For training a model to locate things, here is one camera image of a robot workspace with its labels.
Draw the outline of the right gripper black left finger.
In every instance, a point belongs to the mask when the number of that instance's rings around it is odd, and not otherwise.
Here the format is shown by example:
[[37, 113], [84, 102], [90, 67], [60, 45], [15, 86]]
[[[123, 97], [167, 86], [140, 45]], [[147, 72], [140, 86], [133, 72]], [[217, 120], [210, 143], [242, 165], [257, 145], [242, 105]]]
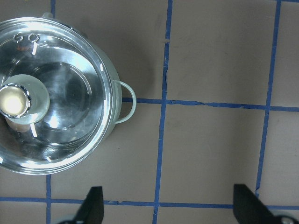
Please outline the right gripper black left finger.
[[104, 217], [104, 200], [101, 186], [91, 187], [74, 217], [75, 224], [101, 224]]

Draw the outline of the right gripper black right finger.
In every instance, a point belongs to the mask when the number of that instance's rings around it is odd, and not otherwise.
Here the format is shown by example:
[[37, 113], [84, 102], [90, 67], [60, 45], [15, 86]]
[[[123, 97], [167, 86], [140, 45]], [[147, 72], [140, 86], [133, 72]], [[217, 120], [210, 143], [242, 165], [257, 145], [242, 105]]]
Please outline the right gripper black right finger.
[[233, 214], [239, 224], [277, 224], [275, 217], [245, 184], [235, 184]]

